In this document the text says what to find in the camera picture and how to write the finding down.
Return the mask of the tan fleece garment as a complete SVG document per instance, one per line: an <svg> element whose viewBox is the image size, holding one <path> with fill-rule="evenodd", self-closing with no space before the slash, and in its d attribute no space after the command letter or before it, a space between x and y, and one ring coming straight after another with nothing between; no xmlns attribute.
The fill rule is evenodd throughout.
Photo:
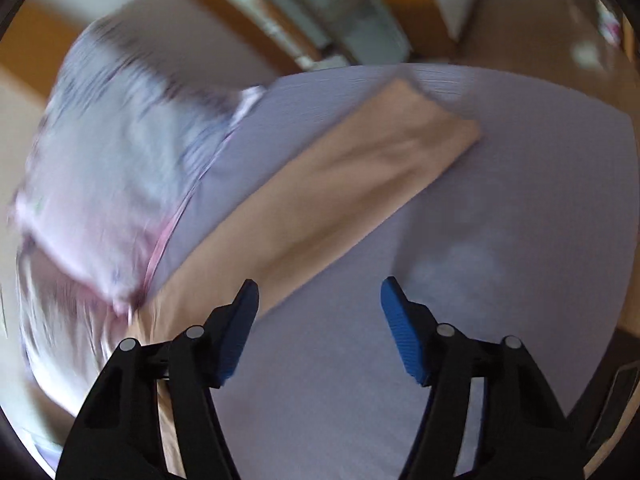
<svg viewBox="0 0 640 480"><path fill-rule="evenodd" d="M425 394L402 377L378 305L390 244L335 263L480 140L477 122L396 79L243 200L134 316L171 340L243 281L260 307L235 376L212 393L245 479L391 479Z"/></svg>

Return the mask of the lavender bed sheet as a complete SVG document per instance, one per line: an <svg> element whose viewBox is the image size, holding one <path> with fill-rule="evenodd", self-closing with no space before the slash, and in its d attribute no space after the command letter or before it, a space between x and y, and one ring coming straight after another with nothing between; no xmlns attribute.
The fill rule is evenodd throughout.
<svg viewBox="0 0 640 480"><path fill-rule="evenodd" d="M582 92L453 65L324 70L274 82L186 206L153 278L383 84L404 77L482 136L434 183L254 325L213 394L245 479L395 479L428 398L406 372L382 281L465 335L521 338L584 442L637 246L630 115Z"/></svg>

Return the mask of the white floral pillow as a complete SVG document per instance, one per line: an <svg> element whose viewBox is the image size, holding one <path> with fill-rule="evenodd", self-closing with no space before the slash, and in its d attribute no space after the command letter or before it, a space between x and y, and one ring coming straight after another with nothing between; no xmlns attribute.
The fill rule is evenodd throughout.
<svg viewBox="0 0 640 480"><path fill-rule="evenodd" d="M130 23L101 18L58 72L14 224L71 278L129 312L198 180L264 92L190 84Z"/></svg>

